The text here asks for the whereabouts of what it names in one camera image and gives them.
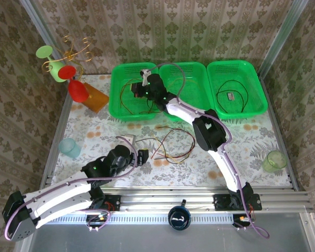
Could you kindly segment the green perforated plastic basket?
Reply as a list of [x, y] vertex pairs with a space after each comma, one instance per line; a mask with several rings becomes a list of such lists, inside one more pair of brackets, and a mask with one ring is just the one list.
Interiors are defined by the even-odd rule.
[[120, 64], [111, 73], [110, 114], [122, 121], [152, 120], [158, 113], [157, 107], [146, 98], [135, 98], [131, 84], [141, 82], [140, 71], [155, 67], [151, 62]]
[[[215, 61], [207, 66], [216, 113], [220, 119], [243, 119], [263, 114], [268, 102], [254, 66], [244, 60]], [[234, 100], [229, 100], [233, 93]]]
[[211, 86], [205, 66], [199, 62], [179, 62], [180, 70], [174, 65], [163, 65], [159, 69], [167, 91], [177, 94], [180, 99], [199, 109], [214, 109]]

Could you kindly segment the floral table cloth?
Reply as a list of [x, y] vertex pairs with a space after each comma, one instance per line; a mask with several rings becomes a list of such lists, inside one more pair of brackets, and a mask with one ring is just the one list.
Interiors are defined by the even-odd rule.
[[[267, 113], [226, 120], [225, 125], [232, 133], [232, 142], [225, 149], [252, 187], [291, 187], [286, 170], [268, 173], [262, 168], [267, 154], [279, 148]], [[148, 149], [150, 156], [144, 166], [128, 169], [130, 173], [112, 186], [225, 187], [214, 159], [199, 146], [191, 148], [194, 132], [188, 123], [172, 121], [164, 114], [149, 121], [123, 122], [112, 117], [106, 107], [94, 113], [79, 103], [71, 106], [64, 136], [74, 139], [81, 152], [76, 159], [59, 154], [53, 182], [106, 155], [123, 134], [135, 135], [135, 147]]]

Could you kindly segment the orange rectangular block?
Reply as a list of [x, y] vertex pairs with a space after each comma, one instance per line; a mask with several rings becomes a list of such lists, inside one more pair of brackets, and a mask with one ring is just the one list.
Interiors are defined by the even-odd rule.
[[109, 97], [86, 82], [84, 86], [89, 93], [89, 97], [82, 104], [94, 113], [98, 113], [109, 102]]

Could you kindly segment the blue translucent plastic cup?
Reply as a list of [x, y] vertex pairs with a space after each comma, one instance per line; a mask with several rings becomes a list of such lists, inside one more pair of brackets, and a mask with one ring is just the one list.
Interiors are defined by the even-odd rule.
[[77, 158], [81, 152], [81, 147], [72, 138], [62, 139], [58, 145], [58, 149], [62, 154], [72, 159]]

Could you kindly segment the red plastic wine glass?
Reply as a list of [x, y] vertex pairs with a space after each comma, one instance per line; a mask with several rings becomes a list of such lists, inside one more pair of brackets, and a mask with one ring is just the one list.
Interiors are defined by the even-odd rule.
[[61, 79], [66, 79], [69, 81], [68, 92], [75, 102], [85, 102], [89, 98], [89, 93], [84, 86], [84, 84], [76, 79], [74, 76], [76, 75], [76, 69], [73, 66], [63, 66], [58, 71], [58, 77]]

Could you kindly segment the dark blue mug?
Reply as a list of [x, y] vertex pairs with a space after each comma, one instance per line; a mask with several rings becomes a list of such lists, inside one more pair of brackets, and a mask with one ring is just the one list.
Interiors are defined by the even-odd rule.
[[191, 224], [191, 214], [185, 205], [186, 200], [183, 199], [179, 206], [174, 206], [168, 213], [168, 223], [175, 230], [185, 230]]

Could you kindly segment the grey metal panel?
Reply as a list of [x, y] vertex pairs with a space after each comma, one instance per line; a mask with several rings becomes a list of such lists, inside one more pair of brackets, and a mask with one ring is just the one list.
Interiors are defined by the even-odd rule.
[[311, 252], [298, 225], [264, 227], [269, 239], [230, 225], [191, 225], [183, 232], [168, 225], [107, 225], [99, 232], [47, 225], [14, 252]]

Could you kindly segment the green plastic wine glass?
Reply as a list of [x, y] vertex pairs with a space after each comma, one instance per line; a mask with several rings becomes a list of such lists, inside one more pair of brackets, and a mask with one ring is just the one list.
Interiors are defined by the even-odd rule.
[[61, 60], [52, 59], [52, 53], [53, 48], [51, 46], [45, 45], [37, 49], [36, 57], [45, 60], [42, 65], [42, 70], [44, 72], [50, 73], [56, 82], [65, 82], [65, 79], [61, 79], [58, 76], [58, 72], [64, 66], [64, 64], [61, 62]]

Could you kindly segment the green translucent plastic cup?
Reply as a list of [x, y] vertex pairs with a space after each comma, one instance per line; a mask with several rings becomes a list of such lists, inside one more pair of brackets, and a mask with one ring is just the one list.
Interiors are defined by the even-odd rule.
[[287, 158], [286, 156], [280, 151], [271, 151], [265, 157], [262, 168], [269, 173], [280, 171], [287, 166]]

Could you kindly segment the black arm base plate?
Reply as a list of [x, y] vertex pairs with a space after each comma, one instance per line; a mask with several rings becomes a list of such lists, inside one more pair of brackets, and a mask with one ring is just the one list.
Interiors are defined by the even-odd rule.
[[103, 200], [96, 200], [91, 203], [87, 209], [106, 209], [110, 212], [120, 210], [120, 195], [106, 194]]
[[[215, 194], [213, 195], [213, 203], [216, 211], [244, 211], [243, 204], [234, 207], [230, 200], [229, 194]], [[253, 194], [248, 200], [246, 200], [246, 208], [249, 211], [250, 207], [255, 211], [263, 209], [259, 194]]]

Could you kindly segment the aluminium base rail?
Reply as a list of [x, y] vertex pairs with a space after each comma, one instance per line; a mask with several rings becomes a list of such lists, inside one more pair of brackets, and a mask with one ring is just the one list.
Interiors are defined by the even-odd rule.
[[165, 214], [172, 207], [186, 200], [185, 207], [194, 214], [247, 214], [251, 213], [302, 213], [312, 212], [306, 192], [296, 192], [287, 188], [256, 188], [254, 194], [259, 194], [262, 210], [255, 211], [216, 211], [213, 195], [228, 194], [223, 188], [201, 187], [103, 187], [104, 195], [120, 195], [120, 210], [118, 214]]

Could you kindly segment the aluminium table side rail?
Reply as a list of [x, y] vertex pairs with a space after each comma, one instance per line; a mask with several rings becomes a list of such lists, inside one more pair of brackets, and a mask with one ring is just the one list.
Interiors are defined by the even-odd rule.
[[304, 191], [304, 189], [302, 188], [301, 184], [298, 182], [296, 175], [297, 172], [294, 170], [291, 162], [290, 162], [290, 158], [289, 158], [289, 154], [285, 145], [285, 140], [283, 138], [283, 135], [281, 134], [281, 130], [280, 130], [280, 125], [278, 122], [278, 119], [276, 117], [276, 113], [274, 111], [274, 107], [273, 107], [273, 102], [271, 101], [271, 98], [268, 94], [268, 91], [266, 89], [266, 85], [264, 82], [264, 79], [262, 77], [259, 77], [259, 81], [261, 83], [262, 89], [264, 91], [264, 94], [266, 96], [267, 102], [268, 102], [268, 114], [272, 123], [272, 127], [274, 129], [275, 132], [275, 136], [278, 142], [278, 147], [280, 149], [280, 151], [286, 156], [287, 158], [287, 166], [286, 166], [286, 171], [289, 174], [289, 178], [290, 178], [290, 183], [292, 185], [292, 188], [295, 191]]
[[68, 90], [66, 90], [66, 97], [63, 103], [62, 111], [58, 120], [58, 125], [56, 128], [56, 132], [52, 141], [52, 145], [50, 148], [50, 152], [48, 155], [48, 159], [45, 165], [44, 173], [40, 182], [39, 189], [45, 188], [47, 185], [51, 184], [54, 170], [56, 168], [57, 159], [59, 156], [59, 143], [62, 140], [67, 121], [69, 118], [70, 110], [72, 105], [72, 99], [69, 95]]

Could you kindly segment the aluminium frame post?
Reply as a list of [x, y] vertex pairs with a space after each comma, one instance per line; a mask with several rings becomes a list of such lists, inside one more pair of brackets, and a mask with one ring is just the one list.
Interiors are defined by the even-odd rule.
[[61, 62], [65, 65], [65, 62], [63, 60], [62, 52], [58, 48], [55, 39], [50, 34], [49, 29], [47, 28], [45, 22], [43, 21], [39, 11], [33, 4], [32, 0], [19, 0], [24, 9], [26, 10], [28, 16], [31, 18], [31, 21], [35, 25], [38, 33], [40, 34], [44, 46], [48, 45], [53, 48], [52, 56], [51, 58], [54, 60], [61, 60]]
[[309, 0], [293, 0], [292, 5], [278, 30], [277, 36], [274, 38], [259, 68], [258, 76], [260, 78], [264, 79], [269, 72], [308, 1]]

